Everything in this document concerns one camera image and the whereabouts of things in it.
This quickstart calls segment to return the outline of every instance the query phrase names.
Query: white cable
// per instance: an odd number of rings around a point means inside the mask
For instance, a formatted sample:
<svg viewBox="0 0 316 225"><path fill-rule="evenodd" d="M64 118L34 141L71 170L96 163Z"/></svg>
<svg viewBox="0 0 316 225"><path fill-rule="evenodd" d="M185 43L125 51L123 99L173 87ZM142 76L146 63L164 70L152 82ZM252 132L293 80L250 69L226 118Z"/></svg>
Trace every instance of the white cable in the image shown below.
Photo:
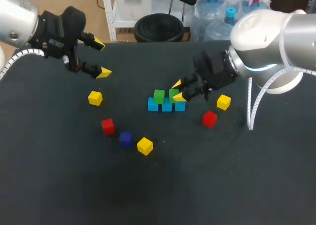
<svg viewBox="0 0 316 225"><path fill-rule="evenodd" d="M294 71L297 71L297 72L303 72L303 73L307 73L307 74L316 76L316 71L310 71L310 70L306 70L306 69L303 69L303 68L300 68L300 67L292 67L292 66L290 66L290 63L288 61L288 58L287 58L287 55L286 55L286 52L285 52L285 46L284 46L284 32L285 32L285 28L286 28L286 25L287 25L288 21L292 17L292 15L297 14L297 13L306 14L302 10L297 10L297 11L292 12L291 14L289 14L287 19L284 21L284 23L282 25L282 28L280 30L279 49L280 49L280 55L281 55L282 61L284 63L285 69L277 72L275 75L273 75L266 82L266 84L262 87L261 91L259 92L259 94L258 94L258 96L256 98L256 101L255 101L255 103L253 105L252 110L251 110L252 78L248 79L247 125L248 125L249 130L253 130L256 113L257 113L260 101L263 98L263 95L266 93L266 91L268 90L270 85L273 84L273 82L278 77L280 77L281 75L283 75L283 74L285 74L285 73L287 73L288 71L291 71L291 70L294 70Z"/></svg>
<svg viewBox="0 0 316 225"><path fill-rule="evenodd" d="M22 56L28 55L28 54L36 54L38 56L45 56L44 52L39 49L25 49L23 51L20 51L16 53L4 66L4 68L0 72L0 80L4 77L5 73L10 69L10 67L16 62L18 59L20 59Z"/></svg>

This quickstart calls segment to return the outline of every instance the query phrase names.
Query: cyan cube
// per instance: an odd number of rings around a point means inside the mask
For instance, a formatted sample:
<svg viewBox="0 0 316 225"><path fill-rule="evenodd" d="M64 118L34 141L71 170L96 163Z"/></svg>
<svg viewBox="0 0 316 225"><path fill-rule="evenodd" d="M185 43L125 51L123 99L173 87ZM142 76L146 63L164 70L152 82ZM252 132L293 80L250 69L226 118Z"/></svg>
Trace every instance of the cyan cube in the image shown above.
<svg viewBox="0 0 316 225"><path fill-rule="evenodd" d="M161 110L163 112L172 112L172 103L170 103L169 98L164 98Z"/></svg>
<svg viewBox="0 0 316 225"><path fill-rule="evenodd" d="M154 98L148 98L148 111L157 112L158 109L158 104L154 103Z"/></svg>
<svg viewBox="0 0 316 225"><path fill-rule="evenodd" d="M130 148L132 146L132 133L122 132L119 136L119 144L122 148Z"/></svg>
<svg viewBox="0 0 316 225"><path fill-rule="evenodd" d="M184 112L186 110L186 102L177 102L174 104L174 110L176 112Z"/></svg>

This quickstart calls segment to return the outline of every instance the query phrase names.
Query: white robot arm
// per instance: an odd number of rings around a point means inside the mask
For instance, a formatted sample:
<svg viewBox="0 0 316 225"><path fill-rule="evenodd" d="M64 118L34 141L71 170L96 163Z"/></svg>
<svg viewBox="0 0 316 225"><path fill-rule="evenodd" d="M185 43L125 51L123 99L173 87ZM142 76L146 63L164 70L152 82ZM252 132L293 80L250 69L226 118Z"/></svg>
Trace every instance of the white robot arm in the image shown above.
<svg viewBox="0 0 316 225"><path fill-rule="evenodd" d="M231 65L239 75L252 77L260 87L274 74L288 68L267 92L289 91L303 76L292 67L316 71L315 27L316 15L302 10L290 14L254 11L239 20L232 30Z"/></svg>

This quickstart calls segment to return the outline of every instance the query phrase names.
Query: stacked blocks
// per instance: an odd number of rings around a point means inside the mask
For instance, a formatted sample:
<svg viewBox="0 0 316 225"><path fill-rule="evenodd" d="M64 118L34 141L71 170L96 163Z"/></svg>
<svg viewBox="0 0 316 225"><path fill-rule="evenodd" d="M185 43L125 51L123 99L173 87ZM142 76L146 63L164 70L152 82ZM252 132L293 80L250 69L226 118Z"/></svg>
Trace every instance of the stacked blocks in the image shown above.
<svg viewBox="0 0 316 225"><path fill-rule="evenodd" d="M92 105L99 106L102 102L102 94L99 92L92 91L88 96L89 103Z"/></svg>
<svg viewBox="0 0 316 225"><path fill-rule="evenodd" d="M175 103L174 110L176 112L184 112L186 110L186 102Z"/></svg>
<svg viewBox="0 0 316 225"><path fill-rule="evenodd" d="M231 100L232 99L230 97L227 97L222 94L217 100L217 107L226 111L229 105L231 104Z"/></svg>
<svg viewBox="0 0 316 225"><path fill-rule="evenodd" d="M163 112L172 112L172 104L175 105L176 112L184 112L186 109L185 102L177 102L173 97L179 94L179 89L169 89L169 98L164 97L165 91L156 89L153 98L148 98L148 111L158 112L159 105Z"/></svg>
<svg viewBox="0 0 316 225"><path fill-rule="evenodd" d="M156 89L154 92L154 103L163 104L164 102L164 90Z"/></svg>
<svg viewBox="0 0 316 225"><path fill-rule="evenodd" d="M106 119L101 121L102 129L105 135L114 134L114 124L112 119Z"/></svg>
<svg viewBox="0 0 316 225"><path fill-rule="evenodd" d="M171 103L176 103L176 101L173 99L174 95L177 95L179 93L179 89L169 89L169 101Z"/></svg>
<svg viewBox="0 0 316 225"><path fill-rule="evenodd" d="M147 156L154 149L154 144L144 137L137 143L137 149L143 155Z"/></svg>
<svg viewBox="0 0 316 225"><path fill-rule="evenodd" d="M168 98L164 99L161 110L163 112L172 112L172 103L170 103Z"/></svg>
<svg viewBox="0 0 316 225"><path fill-rule="evenodd" d="M205 125L207 128L212 129L214 125L217 122L217 115L213 112L208 111L204 116L203 116L203 125Z"/></svg>
<svg viewBox="0 0 316 225"><path fill-rule="evenodd" d="M148 98L148 111L158 112L159 105L154 103L154 98Z"/></svg>
<svg viewBox="0 0 316 225"><path fill-rule="evenodd" d="M119 136L119 144L122 148L132 147L132 133L122 132Z"/></svg>

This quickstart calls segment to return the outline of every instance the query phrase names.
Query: black table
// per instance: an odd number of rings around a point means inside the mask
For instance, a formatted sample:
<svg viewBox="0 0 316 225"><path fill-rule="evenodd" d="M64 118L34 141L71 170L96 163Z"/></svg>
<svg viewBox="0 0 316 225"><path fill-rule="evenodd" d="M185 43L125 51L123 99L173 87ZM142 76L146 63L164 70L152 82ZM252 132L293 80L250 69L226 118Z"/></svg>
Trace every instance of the black table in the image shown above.
<svg viewBox="0 0 316 225"><path fill-rule="evenodd" d="M112 70L70 73L26 56L0 81L1 225L311 225L316 223L316 80L266 95L246 126L247 81L197 97L185 112L148 112L154 89L193 70L192 55L227 42L108 44L79 56ZM101 106L88 103L92 91ZM232 98L227 111L217 98ZM201 125L216 112L214 129ZM103 134L154 142L145 157Z"/></svg>

